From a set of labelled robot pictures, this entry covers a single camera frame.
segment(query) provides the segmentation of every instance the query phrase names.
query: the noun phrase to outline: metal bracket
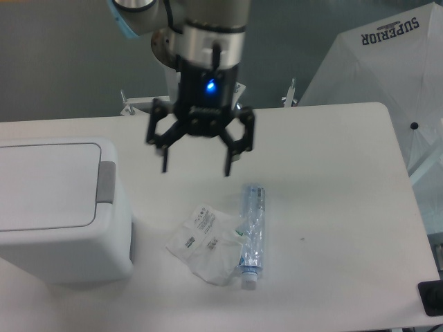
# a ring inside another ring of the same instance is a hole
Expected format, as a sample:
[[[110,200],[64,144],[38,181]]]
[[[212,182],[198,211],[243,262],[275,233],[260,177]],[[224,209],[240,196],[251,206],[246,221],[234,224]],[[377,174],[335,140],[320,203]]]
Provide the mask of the metal bracket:
[[[150,113],[154,99],[161,100],[164,103],[169,103],[170,101],[167,95],[160,97],[126,98],[123,90],[120,90],[120,94],[123,101],[123,110],[120,112],[122,116],[134,116],[139,113],[137,111]]]
[[[435,246],[435,256],[437,258],[437,268],[439,271],[443,271],[443,246],[437,244]]]
[[[291,81],[291,86],[288,89],[286,97],[282,97],[283,107],[295,107],[298,104],[297,99],[294,98],[296,93],[296,78]]]
[[[408,175],[412,185],[416,184],[419,179],[440,159],[443,154],[443,140],[439,137],[426,150],[422,157],[409,169]]]
[[[238,100],[240,99],[240,97],[242,96],[243,92],[246,90],[246,85],[240,84],[239,82],[237,82],[235,84],[235,89],[234,89],[234,95],[233,95],[233,103],[232,103],[232,109],[235,108],[235,106],[238,103]]]

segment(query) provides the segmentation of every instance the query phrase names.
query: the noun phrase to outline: plastic bottle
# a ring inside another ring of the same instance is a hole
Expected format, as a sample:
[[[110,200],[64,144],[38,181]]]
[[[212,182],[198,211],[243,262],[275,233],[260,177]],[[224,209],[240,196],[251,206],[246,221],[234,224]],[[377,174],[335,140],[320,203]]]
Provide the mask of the plastic bottle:
[[[242,258],[238,268],[247,288],[255,288],[255,283],[263,270],[264,250],[264,188],[258,183],[243,186],[240,216],[244,218],[238,231],[248,237],[243,245]]]

